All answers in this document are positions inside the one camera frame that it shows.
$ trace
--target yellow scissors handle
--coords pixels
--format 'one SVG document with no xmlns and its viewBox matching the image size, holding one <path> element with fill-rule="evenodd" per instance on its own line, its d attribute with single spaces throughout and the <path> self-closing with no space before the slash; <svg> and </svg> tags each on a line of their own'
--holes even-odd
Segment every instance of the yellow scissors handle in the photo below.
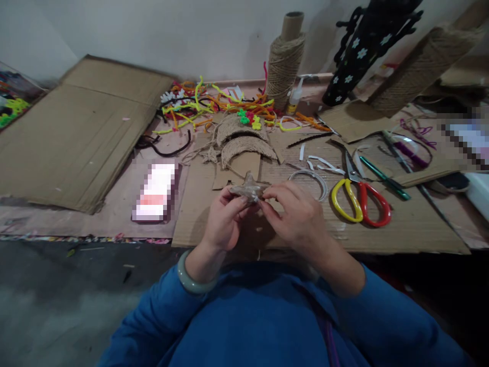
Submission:
<svg viewBox="0 0 489 367">
<path fill-rule="evenodd" d="M 336 196 L 338 195 L 338 190 L 343 185 L 345 185 L 346 192 L 348 193 L 348 196 L 350 197 L 350 200 L 353 203 L 353 206 L 355 207 L 355 218 L 352 218 L 347 213 L 345 213 L 345 211 L 340 207 L 340 204 L 338 203 L 338 199 Z M 333 205 L 335 206 L 336 210 L 338 211 L 338 213 L 341 214 L 342 217 L 355 223 L 361 222 L 363 220 L 362 208 L 360 207 L 360 203 L 358 203 L 358 199 L 355 196 L 355 193 L 351 189 L 351 180 L 349 178 L 344 178 L 335 185 L 333 191 L 331 191 L 331 199 L 333 201 Z"/>
</svg>

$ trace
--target scissors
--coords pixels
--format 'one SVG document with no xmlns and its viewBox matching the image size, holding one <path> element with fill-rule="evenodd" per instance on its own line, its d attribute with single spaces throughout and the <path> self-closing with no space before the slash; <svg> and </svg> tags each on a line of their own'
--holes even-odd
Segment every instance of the scissors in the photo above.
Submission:
<svg viewBox="0 0 489 367">
<path fill-rule="evenodd" d="M 372 227 L 384 227 L 385 225 L 389 224 L 392 218 L 391 214 L 391 207 L 387 200 L 376 190 L 374 189 L 370 184 L 364 182 L 361 177 L 358 174 L 357 167 L 353 163 L 353 159 L 351 158 L 351 155 L 348 153 L 348 151 L 345 149 L 345 157 L 346 157 L 346 177 L 342 180 L 340 180 L 333 190 L 331 191 L 331 199 L 333 201 L 333 205 L 335 206 L 336 210 L 343 216 L 345 219 L 358 223 L 361 222 L 362 220 L 367 223 L 368 225 Z M 360 202 L 358 201 L 357 197 L 355 196 L 355 193 L 353 192 L 351 188 L 351 183 L 356 182 L 360 188 Z M 337 195 L 338 195 L 338 190 L 340 187 L 345 185 L 346 187 L 346 192 L 348 193 L 348 196 L 350 197 L 350 200 L 353 203 L 353 206 L 355 208 L 355 217 L 349 216 L 345 211 L 340 207 L 340 204 L 338 203 Z M 382 219 L 378 222 L 373 222 L 369 217 L 368 217 L 368 212 L 367 212 L 367 190 L 369 190 L 379 201 L 381 204 L 381 211 L 382 211 Z"/>
</svg>

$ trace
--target glue stick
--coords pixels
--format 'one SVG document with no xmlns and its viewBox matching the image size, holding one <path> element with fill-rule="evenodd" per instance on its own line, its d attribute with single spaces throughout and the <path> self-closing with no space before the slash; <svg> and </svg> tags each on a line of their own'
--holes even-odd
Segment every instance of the glue stick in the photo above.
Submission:
<svg viewBox="0 0 489 367">
<path fill-rule="evenodd" d="M 294 89 L 294 92 L 292 93 L 292 96 L 289 99 L 287 109 L 285 110 L 285 113 L 289 116 L 292 116 L 295 113 L 295 110 L 297 109 L 297 105 L 299 104 L 299 100 L 301 99 L 303 80 L 304 78 L 302 77 L 301 81 L 299 82 L 299 86 Z"/>
</svg>

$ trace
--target twine-wrapped star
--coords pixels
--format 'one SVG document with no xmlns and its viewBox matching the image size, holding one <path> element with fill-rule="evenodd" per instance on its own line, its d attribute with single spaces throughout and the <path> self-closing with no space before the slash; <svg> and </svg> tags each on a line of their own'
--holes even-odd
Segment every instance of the twine-wrapped star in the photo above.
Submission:
<svg viewBox="0 0 489 367">
<path fill-rule="evenodd" d="M 229 191 L 232 194 L 246 196 L 249 203 L 257 203 L 263 197 L 265 189 L 270 186 L 264 182 L 256 182 L 251 171 L 246 173 L 244 181 L 243 185 L 232 187 Z"/>
<path fill-rule="evenodd" d="M 215 150 L 213 147 L 210 147 L 208 150 L 201 151 L 199 153 L 202 156 L 202 163 L 213 162 L 218 163 L 218 155 L 221 155 L 220 151 Z"/>
</svg>

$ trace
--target pen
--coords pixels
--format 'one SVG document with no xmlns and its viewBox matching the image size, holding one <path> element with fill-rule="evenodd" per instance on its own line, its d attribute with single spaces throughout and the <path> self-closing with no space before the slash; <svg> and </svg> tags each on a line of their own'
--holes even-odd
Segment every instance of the pen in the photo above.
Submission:
<svg viewBox="0 0 489 367">
<path fill-rule="evenodd" d="M 380 171 L 376 166 L 372 164 L 368 159 L 366 159 L 364 156 L 360 157 L 360 160 L 365 163 L 365 165 L 370 168 L 373 173 L 375 173 L 377 176 L 379 176 L 388 186 L 390 186 L 401 198 L 404 200 L 409 200 L 411 199 L 411 196 L 409 196 L 403 189 L 402 186 L 397 183 L 395 180 L 387 177 L 382 171 Z"/>
</svg>

